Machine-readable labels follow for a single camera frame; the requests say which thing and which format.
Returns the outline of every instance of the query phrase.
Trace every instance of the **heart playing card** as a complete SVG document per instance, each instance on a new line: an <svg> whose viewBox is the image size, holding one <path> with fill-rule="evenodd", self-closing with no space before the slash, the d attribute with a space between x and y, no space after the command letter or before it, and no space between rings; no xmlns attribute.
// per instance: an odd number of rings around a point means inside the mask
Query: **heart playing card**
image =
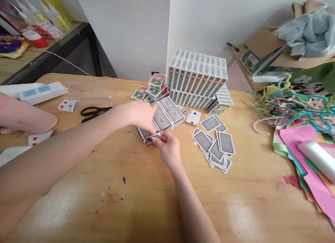
<svg viewBox="0 0 335 243"><path fill-rule="evenodd" d="M190 109L189 112L188 112L186 122L190 123L190 124L193 124L195 126L198 126L199 121L200 121L200 117L201 117L201 112Z"/></svg>
<svg viewBox="0 0 335 243"><path fill-rule="evenodd" d="M29 146L35 146L38 143L43 142L44 140L51 137L51 135L54 131L55 131L55 128L53 128L52 130L50 130L48 132L45 132L45 133L30 135L28 137L28 145Z"/></svg>
<svg viewBox="0 0 335 243"><path fill-rule="evenodd" d="M79 101L77 100L64 99L60 103L60 105L58 105L57 109L61 111L74 112L78 104L79 104Z"/></svg>

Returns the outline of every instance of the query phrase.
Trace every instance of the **hand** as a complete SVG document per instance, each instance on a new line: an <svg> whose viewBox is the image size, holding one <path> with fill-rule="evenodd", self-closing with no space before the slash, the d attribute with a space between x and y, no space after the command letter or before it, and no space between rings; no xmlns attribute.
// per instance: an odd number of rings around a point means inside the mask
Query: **hand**
<svg viewBox="0 0 335 243"><path fill-rule="evenodd" d="M133 100L115 108L122 113L128 125L135 125L151 134L156 133L152 125L152 117L157 109L157 103L151 107L148 102Z"/></svg>
<svg viewBox="0 0 335 243"><path fill-rule="evenodd" d="M170 171L176 171L183 168L180 158L179 140L170 131L160 131L161 137L151 137L152 142L147 142L148 147L158 147L161 157Z"/></svg>

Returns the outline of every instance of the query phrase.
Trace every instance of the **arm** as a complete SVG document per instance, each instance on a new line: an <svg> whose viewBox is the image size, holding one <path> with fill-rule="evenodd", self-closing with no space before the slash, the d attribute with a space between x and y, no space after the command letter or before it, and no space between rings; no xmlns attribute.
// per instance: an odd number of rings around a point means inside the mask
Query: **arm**
<svg viewBox="0 0 335 243"><path fill-rule="evenodd" d="M181 219L187 242L221 243L210 217L198 198L180 159L179 140L169 131L153 137L148 147L158 147L163 162L170 169L176 185Z"/></svg>
<svg viewBox="0 0 335 243"><path fill-rule="evenodd" d="M155 133L151 120L156 107L143 101L118 105L37 144L0 167L0 242L38 198L111 133L128 125Z"/></svg>

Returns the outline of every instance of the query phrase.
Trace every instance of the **power strip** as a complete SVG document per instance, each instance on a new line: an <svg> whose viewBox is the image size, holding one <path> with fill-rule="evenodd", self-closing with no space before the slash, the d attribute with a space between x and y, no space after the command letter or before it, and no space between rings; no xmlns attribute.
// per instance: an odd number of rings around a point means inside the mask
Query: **power strip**
<svg viewBox="0 0 335 243"><path fill-rule="evenodd" d="M67 91L63 84L53 82L39 88L21 92L18 96L21 101L35 105L67 93L69 93L69 91Z"/></svg>

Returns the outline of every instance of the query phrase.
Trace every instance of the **scissors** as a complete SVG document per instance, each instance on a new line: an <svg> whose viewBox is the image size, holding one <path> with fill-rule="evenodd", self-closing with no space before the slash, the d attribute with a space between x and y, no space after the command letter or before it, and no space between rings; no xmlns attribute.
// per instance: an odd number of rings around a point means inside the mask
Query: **scissors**
<svg viewBox="0 0 335 243"><path fill-rule="evenodd" d="M81 121L81 123L84 123L84 122L87 122L87 121L89 121L89 120L91 120L91 119L93 119L93 118L96 118L97 116L99 116L99 115L105 113L106 111L110 110L111 108L112 108L112 107L106 107L106 108L88 107L88 108L85 108L85 109L83 109L83 110L80 112L80 114L81 114L82 116L90 116L90 117L87 117L87 118L83 119L83 120Z"/></svg>

